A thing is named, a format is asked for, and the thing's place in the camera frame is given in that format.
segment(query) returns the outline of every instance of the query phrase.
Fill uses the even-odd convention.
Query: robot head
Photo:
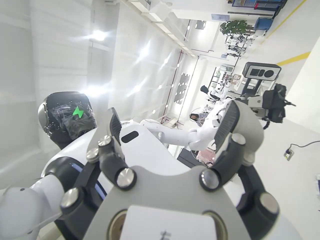
[[[88,97],[76,91],[55,92],[39,106],[43,131],[60,149],[97,127]]]

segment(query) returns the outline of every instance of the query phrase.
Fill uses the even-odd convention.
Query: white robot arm
[[[0,239],[34,240],[39,230],[61,216],[63,187],[48,175],[30,188],[8,187],[0,198]]]

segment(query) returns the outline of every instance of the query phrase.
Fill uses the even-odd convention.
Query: metal bolt
[[[87,159],[88,162],[90,163],[95,163],[99,160],[99,155],[98,155],[99,149],[92,148],[89,151],[87,151],[87,154],[85,158]]]
[[[110,142],[111,142],[111,136],[105,135],[103,138],[101,138],[101,139],[99,140],[98,145],[99,145],[100,147],[104,147],[104,146],[110,144]]]
[[[135,178],[135,173],[130,168],[122,170],[117,178],[117,184],[120,188],[126,188],[132,184]]]
[[[219,179],[217,174],[211,169],[205,169],[200,174],[202,184],[210,189],[214,190],[219,186]]]
[[[78,188],[69,189],[64,194],[64,196],[61,200],[60,207],[61,208],[71,207],[77,201],[78,197],[79,197],[79,189]]]
[[[269,212],[276,214],[279,211],[279,204],[277,200],[267,192],[260,195],[260,202]]]
[[[246,143],[245,137],[241,134],[232,134],[231,138],[234,142],[238,143],[239,145],[244,145]]]

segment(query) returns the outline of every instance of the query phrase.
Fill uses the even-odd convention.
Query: green plant
[[[228,34],[244,34],[250,27],[245,20],[227,21],[220,25],[220,31],[224,35]]]

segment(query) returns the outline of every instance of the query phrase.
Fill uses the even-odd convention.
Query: blue trash bin
[[[273,22],[271,18],[259,17],[254,25],[254,30],[269,30]]]

